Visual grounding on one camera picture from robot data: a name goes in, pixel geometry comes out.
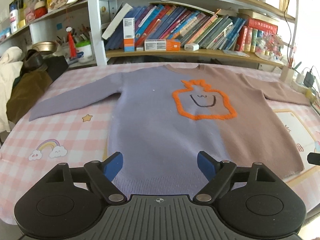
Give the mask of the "red tassel ornament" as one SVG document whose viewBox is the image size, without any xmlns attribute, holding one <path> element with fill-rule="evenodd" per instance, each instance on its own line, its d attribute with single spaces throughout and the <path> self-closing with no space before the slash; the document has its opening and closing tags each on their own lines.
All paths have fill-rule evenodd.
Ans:
<svg viewBox="0 0 320 240">
<path fill-rule="evenodd" d="M 66 10 L 66 21 L 67 21 L 66 31 L 67 31 L 67 37 L 68 37 L 70 57 L 76 58 L 76 48 L 75 48 L 75 43 L 72 36 L 73 28 L 71 27 L 71 24 L 70 24 L 68 10 Z"/>
</svg>

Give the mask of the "white green-lid jar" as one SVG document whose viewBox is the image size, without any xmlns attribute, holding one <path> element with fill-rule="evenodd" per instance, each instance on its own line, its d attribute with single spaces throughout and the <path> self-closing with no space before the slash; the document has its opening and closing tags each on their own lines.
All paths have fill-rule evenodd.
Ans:
<svg viewBox="0 0 320 240">
<path fill-rule="evenodd" d="M 90 40 L 84 40 L 75 44 L 77 57 L 80 63 L 93 60 L 93 53 Z"/>
</svg>

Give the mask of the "black power adapter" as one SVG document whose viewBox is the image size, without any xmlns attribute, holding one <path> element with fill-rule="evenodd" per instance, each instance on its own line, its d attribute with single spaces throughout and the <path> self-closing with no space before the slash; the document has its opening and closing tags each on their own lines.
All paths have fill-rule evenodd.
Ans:
<svg viewBox="0 0 320 240">
<path fill-rule="evenodd" d="M 313 83 L 315 81 L 315 77 L 312 74 L 313 67 L 310 68 L 309 71 L 306 72 L 303 84 L 305 87 L 311 88 L 313 86 Z"/>
</svg>

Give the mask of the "red dictionaries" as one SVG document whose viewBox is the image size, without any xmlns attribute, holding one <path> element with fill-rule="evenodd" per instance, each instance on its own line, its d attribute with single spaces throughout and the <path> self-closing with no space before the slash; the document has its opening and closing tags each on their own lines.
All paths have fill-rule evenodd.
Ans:
<svg viewBox="0 0 320 240">
<path fill-rule="evenodd" d="M 277 34 L 278 26 L 263 20 L 254 18 L 240 18 L 239 36 L 235 44 L 235 51 L 246 51 L 254 53 L 256 51 L 257 38 L 268 34 Z"/>
</svg>

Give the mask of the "pink checkered tablecloth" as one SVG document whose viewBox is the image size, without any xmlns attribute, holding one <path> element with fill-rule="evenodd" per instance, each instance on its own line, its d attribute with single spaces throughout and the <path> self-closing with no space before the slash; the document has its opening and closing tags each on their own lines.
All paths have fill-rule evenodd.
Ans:
<svg viewBox="0 0 320 240">
<path fill-rule="evenodd" d="M 106 75 L 117 72 L 130 72 L 141 68 L 157 67 L 162 63 L 116 64 L 110 67 L 90 67 L 65 72 L 57 79 L 41 100 L 50 98 L 70 89 L 93 82 Z M 175 68 L 195 68 L 197 63 L 168 63 Z M 262 72 L 249 68 L 208 64 L 210 67 L 226 68 L 236 73 L 261 79 L 276 81 L 278 74 Z M 107 139 L 110 132 L 110 121 L 113 119 L 115 99 L 110 99 L 90 106 L 89 110 L 49 116 L 29 122 L 26 114 L 8 135 L 1 147 L 1 222 L 16 225 L 14 205 L 43 175 L 59 162 L 70 166 L 82 166 L 90 160 L 107 158 Z M 269 106 L 278 115 L 286 112 L 295 121 L 299 121 L 303 132 L 307 132 L 315 142 L 319 141 L 319 115 L 314 109 L 306 106 L 268 101 Z M 83 122 L 82 117 L 92 115 L 91 121 Z M 66 155 L 51 158 L 50 152 L 67 151 Z M 29 160 L 29 156 L 41 153 L 42 157 Z M 298 179 L 287 178 L 293 190 L 304 201 L 307 211 L 319 203 L 319 167 L 304 171 Z"/>
</svg>

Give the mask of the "flat orange white box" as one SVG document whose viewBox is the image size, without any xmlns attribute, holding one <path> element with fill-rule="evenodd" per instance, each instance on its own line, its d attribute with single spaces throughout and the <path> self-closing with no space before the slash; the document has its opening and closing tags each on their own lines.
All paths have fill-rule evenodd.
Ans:
<svg viewBox="0 0 320 240">
<path fill-rule="evenodd" d="M 180 51 L 181 43 L 179 40 L 145 40 L 145 51 Z"/>
</svg>

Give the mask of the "cream white garment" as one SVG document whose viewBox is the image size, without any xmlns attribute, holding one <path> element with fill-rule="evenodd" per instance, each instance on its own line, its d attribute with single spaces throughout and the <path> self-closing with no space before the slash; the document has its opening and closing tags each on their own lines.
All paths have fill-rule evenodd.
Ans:
<svg viewBox="0 0 320 240">
<path fill-rule="evenodd" d="M 23 51 L 18 47 L 8 48 L 1 56 L 1 132 L 10 132 L 9 120 L 7 117 L 7 102 L 12 93 L 14 81 L 20 75 L 23 66 Z"/>
</svg>

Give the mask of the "brass bowl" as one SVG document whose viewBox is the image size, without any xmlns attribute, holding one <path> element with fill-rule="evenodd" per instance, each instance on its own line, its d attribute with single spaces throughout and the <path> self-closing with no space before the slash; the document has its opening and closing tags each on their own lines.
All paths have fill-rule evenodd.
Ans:
<svg viewBox="0 0 320 240">
<path fill-rule="evenodd" d="M 40 54 L 50 55 L 56 52 L 57 43 L 53 41 L 42 41 L 33 44 L 31 48 L 38 51 Z"/>
</svg>

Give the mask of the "colourful figurine decoration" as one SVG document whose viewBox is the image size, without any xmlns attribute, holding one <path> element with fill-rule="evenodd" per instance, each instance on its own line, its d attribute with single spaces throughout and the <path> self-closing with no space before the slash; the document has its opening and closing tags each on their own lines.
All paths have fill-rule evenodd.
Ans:
<svg viewBox="0 0 320 240">
<path fill-rule="evenodd" d="M 264 34 L 262 37 L 257 37 L 255 52 L 260 55 L 271 56 L 272 59 L 281 60 L 283 57 L 282 49 L 284 43 L 280 36 L 276 34 Z"/>
</svg>

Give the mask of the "wooden white bookshelf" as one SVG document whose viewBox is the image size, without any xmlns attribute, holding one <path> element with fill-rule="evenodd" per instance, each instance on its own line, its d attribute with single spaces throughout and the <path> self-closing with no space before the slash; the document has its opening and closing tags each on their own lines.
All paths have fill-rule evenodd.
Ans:
<svg viewBox="0 0 320 240">
<path fill-rule="evenodd" d="M 295 32 L 298 18 L 259 0 L 31 1 L 46 13 L 25 7 L 23 27 L 1 38 L 1 51 L 88 39 L 99 66 L 115 57 L 165 56 L 282 67 L 293 56 L 278 22 Z"/>
</svg>

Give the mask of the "dark leather shoe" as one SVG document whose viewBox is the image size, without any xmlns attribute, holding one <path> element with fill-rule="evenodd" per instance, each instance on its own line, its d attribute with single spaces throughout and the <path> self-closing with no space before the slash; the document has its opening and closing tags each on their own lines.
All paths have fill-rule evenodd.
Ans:
<svg viewBox="0 0 320 240">
<path fill-rule="evenodd" d="M 42 55 L 35 49 L 27 51 L 25 58 L 23 59 L 23 69 L 27 72 L 33 71 L 46 71 L 47 64 L 45 63 Z"/>
</svg>

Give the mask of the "row of colourful books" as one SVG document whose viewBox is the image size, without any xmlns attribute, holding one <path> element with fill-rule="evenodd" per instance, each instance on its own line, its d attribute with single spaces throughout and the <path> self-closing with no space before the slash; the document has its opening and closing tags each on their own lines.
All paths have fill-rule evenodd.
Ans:
<svg viewBox="0 0 320 240">
<path fill-rule="evenodd" d="M 181 47 L 196 43 L 200 49 L 232 50 L 243 23 L 239 17 L 218 16 L 174 3 L 133 7 L 124 18 L 135 19 L 135 48 L 145 40 L 179 40 Z M 123 49 L 123 20 L 105 41 L 105 50 Z"/>
</svg>

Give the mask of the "white orange medicine box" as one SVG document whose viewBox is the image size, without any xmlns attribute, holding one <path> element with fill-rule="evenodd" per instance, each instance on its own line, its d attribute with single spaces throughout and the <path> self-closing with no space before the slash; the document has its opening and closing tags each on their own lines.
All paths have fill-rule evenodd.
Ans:
<svg viewBox="0 0 320 240">
<path fill-rule="evenodd" d="M 135 51 L 135 19 L 123 19 L 123 44 L 125 52 Z"/>
</svg>

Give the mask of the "brown corduroy garment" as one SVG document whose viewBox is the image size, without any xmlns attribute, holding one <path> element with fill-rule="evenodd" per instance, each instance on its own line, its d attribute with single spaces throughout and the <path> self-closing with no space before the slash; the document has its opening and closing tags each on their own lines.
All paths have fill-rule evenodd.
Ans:
<svg viewBox="0 0 320 240">
<path fill-rule="evenodd" d="M 22 76 L 12 90 L 7 102 L 7 117 L 10 122 L 18 121 L 37 103 L 53 83 L 46 71 L 33 71 Z"/>
</svg>

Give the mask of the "white charger block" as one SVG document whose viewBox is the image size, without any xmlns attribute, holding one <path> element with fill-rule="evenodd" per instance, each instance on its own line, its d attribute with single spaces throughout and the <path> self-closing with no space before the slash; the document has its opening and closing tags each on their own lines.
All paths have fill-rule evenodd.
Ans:
<svg viewBox="0 0 320 240">
<path fill-rule="evenodd" d="M 188 43 L 184 45 L 184 50 L 185 51 L 197 51 L 199 50 L 199 45 L 196 43 Z"/>
</svg>

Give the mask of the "beige pen holder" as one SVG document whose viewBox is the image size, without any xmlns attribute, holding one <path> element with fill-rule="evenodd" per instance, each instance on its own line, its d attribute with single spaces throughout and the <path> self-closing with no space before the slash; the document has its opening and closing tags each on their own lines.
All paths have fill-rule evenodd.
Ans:
<svg viewBox="0 0 320 240">
<path fill-rule="evenodd" d="M 293 63 L 293 57 L 289 59 L 289 62 L 286 66 L 282 68 L 281 75 L 280 75 L 280 81 L 283 83 L 290 85 L 293 80 L 293 75 L 295 73 L 295 70 L 292 68 Z"/>
</svg>

